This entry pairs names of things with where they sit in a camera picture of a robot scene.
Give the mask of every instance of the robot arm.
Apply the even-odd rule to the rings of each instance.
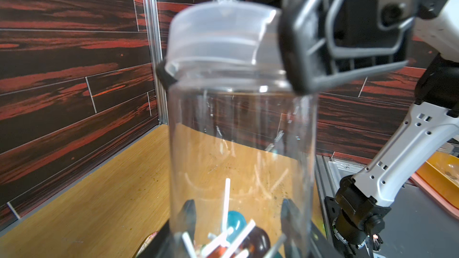
[[[335,230],[344,243],[360,245],[367,235],[384,229],[382,218],[404,182],[459,133],[459,14],[455,6],[459,0],[447,0],[429,19],[420,12],[425,19],[417,19],[416,32],[425,35],[422,38],[440,55],[419,79],[416,101],[399,129],[365,169],[341,181],[336,201],[342,210]]]
[[[366,197],[390,206],[402,185],[445,142],[459,133],[459,118],[428,102],[413,104],[399,129],[362,171],[353,175]]]

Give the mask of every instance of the gray metal surface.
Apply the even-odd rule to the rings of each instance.
[[[339,187],[339,181],[336,183],[338,175],[341,179],[362,167],[358,163],[329,161],[328,158],[318,159],[317,169],[325,169],[320,164],[326,164],[332,174],[324,176],[323,172],[320,173],[321,184],[325,185],[325,180],[330,177],[329,183],[334,188]],[[384,243],[377,252],[379,255],[387,258],[459,256],[459,221],[444,212],[421,189],[405,183],[391,207],[384,218],[386,228],[381,232]]]

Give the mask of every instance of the clear plastic jar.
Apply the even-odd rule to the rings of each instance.
[[[206,3],[171,24],[166,70],[178,82],[168,93],[169,224],[179,237],[176,257],[191,246],[198,257],[258,258],[270,248],[271,257],[308,253],[317,96],[294,95],[285,78],[278,12]]]

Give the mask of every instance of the black cable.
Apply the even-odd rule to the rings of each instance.
[[[375,258],[373,256],[373,237],[370,237],[368,241],[368,254],[370,255],[370,258]]]

